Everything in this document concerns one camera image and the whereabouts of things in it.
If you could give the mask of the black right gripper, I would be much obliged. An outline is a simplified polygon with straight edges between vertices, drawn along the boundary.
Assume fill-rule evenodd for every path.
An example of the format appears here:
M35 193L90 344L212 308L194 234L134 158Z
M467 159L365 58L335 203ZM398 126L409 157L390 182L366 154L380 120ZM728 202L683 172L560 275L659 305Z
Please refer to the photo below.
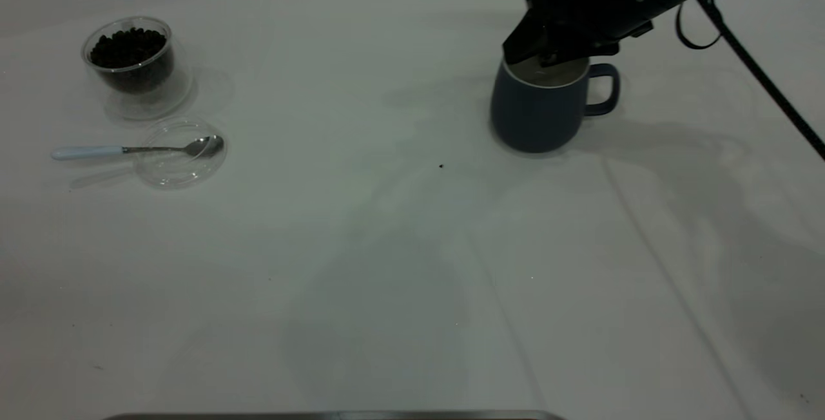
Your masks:
M593 50L652 30L647 0L527 0L503 43L509 65L538 59L546 68L583 67Z

